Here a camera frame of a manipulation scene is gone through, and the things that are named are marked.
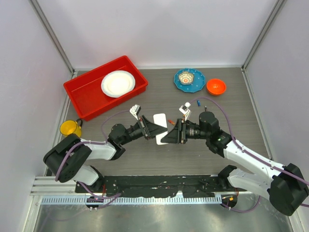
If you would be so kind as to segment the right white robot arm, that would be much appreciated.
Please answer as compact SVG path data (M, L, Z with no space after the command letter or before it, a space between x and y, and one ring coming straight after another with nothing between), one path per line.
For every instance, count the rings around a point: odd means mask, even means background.
M161 141L185 144L188 139L204 139L214 154L234 161L249 172L232 165L219 174L218 185L224 191L233 187L259 195L280 213L291 216L309 196L309 188L301 170L294 164L283 165L250 150L223 131L212 112L202 112L199 123L178 119L174 128Z

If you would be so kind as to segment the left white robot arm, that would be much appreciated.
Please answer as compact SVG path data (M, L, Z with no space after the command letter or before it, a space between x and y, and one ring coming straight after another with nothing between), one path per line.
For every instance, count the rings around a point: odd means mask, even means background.
M115 124L104 142L84 140L73 133L47 152L43 162L55 175L55 181L73 180L97 193L104 185L104 177L95 167L86 166L86 161L116 160L125 152L123 145L141 137L150 140L166 131L167 124L158 125L141 116L129 128Z

